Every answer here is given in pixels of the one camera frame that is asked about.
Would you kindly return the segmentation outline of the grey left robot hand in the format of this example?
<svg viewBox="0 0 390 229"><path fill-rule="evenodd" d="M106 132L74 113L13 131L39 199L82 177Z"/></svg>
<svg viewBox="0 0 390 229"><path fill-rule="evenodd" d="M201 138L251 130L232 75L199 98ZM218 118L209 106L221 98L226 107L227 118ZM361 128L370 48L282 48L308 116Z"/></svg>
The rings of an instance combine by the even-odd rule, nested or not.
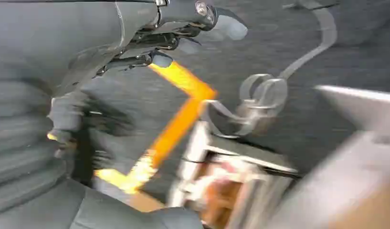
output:
<svg viewBox="0 0 390 229"><path fill-rule="evenodd" d="M201 0L0 0L0 229L201 229L195 213L144 213L75 181L79 86L162 33L241 40L232 11Z"/></svg>

